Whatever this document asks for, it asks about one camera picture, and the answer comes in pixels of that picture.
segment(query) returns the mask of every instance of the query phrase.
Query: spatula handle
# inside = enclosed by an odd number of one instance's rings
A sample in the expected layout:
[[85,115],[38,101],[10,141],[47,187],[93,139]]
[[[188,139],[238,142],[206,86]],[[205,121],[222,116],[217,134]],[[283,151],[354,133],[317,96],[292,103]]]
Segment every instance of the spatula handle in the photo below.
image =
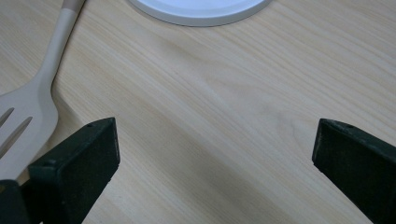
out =
[[64,0],[62,8],[69,8],[78,14],[84,2],[85,0]]
[[84,2],[85,0],[64,0],[61,14],[55,25],[55,31],[47,48],[46,56],[39,72],[34,78],[34,82],[39,83],[37,85],[38,88],[50,90],[52,80],[55,78],[62,55],[64,54],[67,40]]

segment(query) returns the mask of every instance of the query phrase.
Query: wood grain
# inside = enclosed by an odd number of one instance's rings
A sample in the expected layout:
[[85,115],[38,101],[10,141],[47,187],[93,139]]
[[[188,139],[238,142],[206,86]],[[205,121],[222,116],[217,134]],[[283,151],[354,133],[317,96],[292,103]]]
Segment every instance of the wood grain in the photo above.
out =
[[[0,1],[0,94],[38,70],[61,0]],[[396,145],[396,2],[274,0],[191,28],[88,0],[49,148],[118,123],[121,166],[84,223],[371,223],[311,161],[320,118]]]

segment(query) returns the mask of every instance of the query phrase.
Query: beige spatula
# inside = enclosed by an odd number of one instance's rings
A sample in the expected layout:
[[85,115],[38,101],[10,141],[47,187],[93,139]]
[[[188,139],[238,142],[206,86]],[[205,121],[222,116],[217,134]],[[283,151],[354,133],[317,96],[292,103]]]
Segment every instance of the beige spatula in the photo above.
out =
[[0,96],[0,179],[16,179],[46,144],[58,122],[50,89],[85,0],[64,0],[44,61],[35,77]]

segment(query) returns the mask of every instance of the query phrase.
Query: light wood surface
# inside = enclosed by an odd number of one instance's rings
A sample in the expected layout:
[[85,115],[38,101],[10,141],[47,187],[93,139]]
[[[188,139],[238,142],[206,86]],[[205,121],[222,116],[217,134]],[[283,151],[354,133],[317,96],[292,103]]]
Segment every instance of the light wood surface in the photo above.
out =
[[[0,94],[38,70],[61,6],[0,0]],[[120,169],[86,224],[371,223],[311,154],[320,118],[396,145],[395,40],[394,0],[274,0],[212,28],[87,0],[48,148],[116,118]]]

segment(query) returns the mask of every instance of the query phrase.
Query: spatula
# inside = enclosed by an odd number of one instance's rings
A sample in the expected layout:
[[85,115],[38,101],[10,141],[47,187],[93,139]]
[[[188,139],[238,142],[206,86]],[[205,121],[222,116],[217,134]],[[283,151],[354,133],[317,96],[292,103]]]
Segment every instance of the spatula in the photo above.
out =
[[24,86],[0,96],[0,179],[17,179],[58,122],[52,80],[85,0],[64,0],[44,61]]

